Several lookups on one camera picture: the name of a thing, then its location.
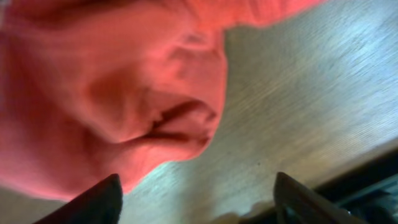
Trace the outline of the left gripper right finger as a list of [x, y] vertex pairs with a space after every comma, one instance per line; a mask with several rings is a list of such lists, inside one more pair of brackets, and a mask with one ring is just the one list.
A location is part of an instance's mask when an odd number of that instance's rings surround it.
[[289, 222], [289, 210], [300, 223], [366, 224], [283, 172], [276, 175], [273, 198], [277, 221], [282, 224]]

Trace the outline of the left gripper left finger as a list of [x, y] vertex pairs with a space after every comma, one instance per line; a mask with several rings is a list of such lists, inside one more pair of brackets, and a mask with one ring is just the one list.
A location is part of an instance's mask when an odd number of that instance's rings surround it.
[[34, 224], [118, 224], [122, 207], [120, 179], [111, 174]]

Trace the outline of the red soccer t-shirt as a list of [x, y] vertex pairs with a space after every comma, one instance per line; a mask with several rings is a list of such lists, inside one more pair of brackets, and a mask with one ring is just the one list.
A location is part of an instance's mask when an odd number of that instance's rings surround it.
[[70, 200], [130, 192], [200, 155], [223, 112], [224, 31], [319, 0], [10, 1], [1, 6], [1, 185]]

